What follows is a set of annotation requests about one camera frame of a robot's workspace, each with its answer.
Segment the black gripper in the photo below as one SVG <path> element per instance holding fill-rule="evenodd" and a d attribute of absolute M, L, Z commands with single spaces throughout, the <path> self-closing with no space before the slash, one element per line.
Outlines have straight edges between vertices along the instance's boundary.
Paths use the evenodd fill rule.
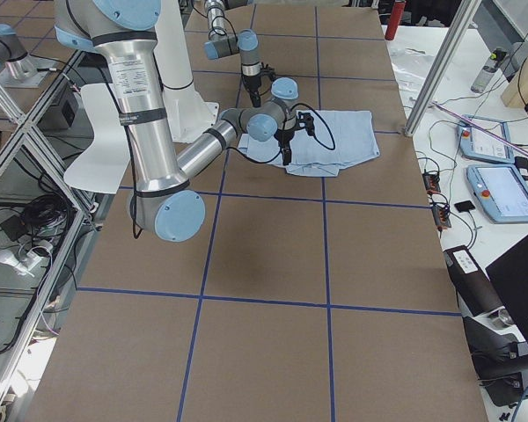
<path fill-rule="evenodd" d="M 278 129 L 275 132 L 275 139 L 278 141 L 278 146 L 282 151 L 282 165 L 287 166 L 291 163 L 291 146 L 290 142 L 295 134 L 294 130 Z"/>
<path fill-rule="evenodd" d="M 261 77 L 260 75 L 254 76 L 241 76 L 242 83 L 249 94 L 249 97 L 252 99 L 253 107 L 259 107 L 259 97 L 260 97 L 260 87 L 261 87 Z"/>

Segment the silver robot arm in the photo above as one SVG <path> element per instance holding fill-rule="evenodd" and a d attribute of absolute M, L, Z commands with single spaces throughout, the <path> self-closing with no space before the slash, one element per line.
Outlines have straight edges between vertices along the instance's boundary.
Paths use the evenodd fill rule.
<path fill-rule="evenodd" d="M 247 6 L 252 1 L 235 0 L 204 1 L 203 8 L 208 21 L 209 40 L 204 51 L 210 60 L 239 55 L 241 82 L 247 91 L 252 106 L 260 107 L 260 87 L 263 64 L 260 60 L 260 44 L 251 29 L 237 32 L 225 12 Z"/>
<path fill-rule="evenodd" d="M 191 238 L 205 218 L 202 197 L 188 188 L 191 178 L 243 133 L 264 142 L 295 120 L 297 83 L 281 77 L 261 106 L 223 111 L 176 152 L 162 83 L 170 71 L 190 65 L 177 2 L 57 1 L 55 31 L 64 46 L 106 59 L 131 160 L 135 236 L 148 230 L 170 242 Z"/>

